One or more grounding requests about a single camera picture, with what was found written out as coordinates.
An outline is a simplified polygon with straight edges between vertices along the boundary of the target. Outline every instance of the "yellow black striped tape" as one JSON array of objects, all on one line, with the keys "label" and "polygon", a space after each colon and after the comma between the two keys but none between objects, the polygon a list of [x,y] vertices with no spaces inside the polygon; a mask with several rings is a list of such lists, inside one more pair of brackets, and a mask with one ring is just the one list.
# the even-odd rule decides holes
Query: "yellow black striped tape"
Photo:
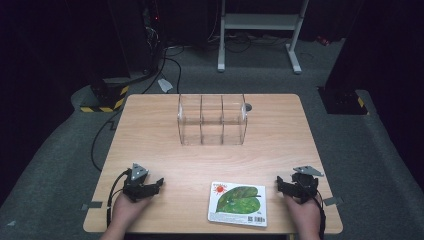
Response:
[{"label": "yellow black striped tape", "polygon": [[362,99],[360,97],[358,97],[358,103],[359,103],[359,106],[361,106],[361,108],[363,108],[365,106],[364,101],[362,101]]},{"label": "yellow black striped tape", "polygon": [[117,97],[114,104],[111,106],[81,106],[80,109],[82,112],[113,112],[118,111],[119,108],[124,103],[125,95],[128,92],[128,86],[122,88],[119,96]]}]

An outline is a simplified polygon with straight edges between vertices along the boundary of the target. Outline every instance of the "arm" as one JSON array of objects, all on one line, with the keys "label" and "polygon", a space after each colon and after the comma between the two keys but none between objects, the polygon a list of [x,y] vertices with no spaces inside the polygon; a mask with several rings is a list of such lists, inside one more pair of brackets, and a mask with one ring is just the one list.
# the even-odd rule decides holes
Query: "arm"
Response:
[{"label": "arm", "polygon": [[321,216],[315,201],[309,199],[307,202],[299,204],[286,194],[284,194],[284,200],[299,232],[299,238],[301,240],[319,240]]},{"label": "arm", "polygon": [[132,202],[120,193],[112,210],[112,221],[100,240],[124,239],[125,232],[137,220],[143,209],[150,203],[151,197]]}]

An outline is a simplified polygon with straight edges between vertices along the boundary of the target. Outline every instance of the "book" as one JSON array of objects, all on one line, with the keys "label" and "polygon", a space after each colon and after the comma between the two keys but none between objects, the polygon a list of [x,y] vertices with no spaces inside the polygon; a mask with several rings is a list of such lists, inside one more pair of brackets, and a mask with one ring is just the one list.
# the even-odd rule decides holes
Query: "book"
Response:
[{"label": "book", "polygon": [[212,182],[208,220],[266,227],[265,186]]}]

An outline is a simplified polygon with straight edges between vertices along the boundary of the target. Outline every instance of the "white metal stand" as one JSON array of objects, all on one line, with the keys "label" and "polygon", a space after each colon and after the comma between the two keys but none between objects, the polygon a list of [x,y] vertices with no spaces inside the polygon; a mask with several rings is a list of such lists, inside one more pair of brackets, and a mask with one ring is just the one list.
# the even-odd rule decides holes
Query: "white metal stand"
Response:
[{"label": "white metal stand", "polygon": [[303,0],[299,14],[226,14],[225,0],[222,0],[221,31],[218,53],[218,72],[225,71],[225,30],[226,29],[261,29],[261,30],[291,30],[293,36],[291,43],[286,44],[286,49],[296,74],[302,72],[297,61],[294,48],[299,37],[303,19],[309,0]]}]

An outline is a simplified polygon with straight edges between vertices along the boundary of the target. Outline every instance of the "transparent container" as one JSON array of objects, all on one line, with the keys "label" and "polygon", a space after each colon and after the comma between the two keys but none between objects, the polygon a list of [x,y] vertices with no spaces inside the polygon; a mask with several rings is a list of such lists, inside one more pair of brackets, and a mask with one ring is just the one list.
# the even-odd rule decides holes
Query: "transparent container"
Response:
[{"label": "transparent container", "polygon": [[247,128],[243,94],[182,94],[178,103],[182,145],[241,145]]}]

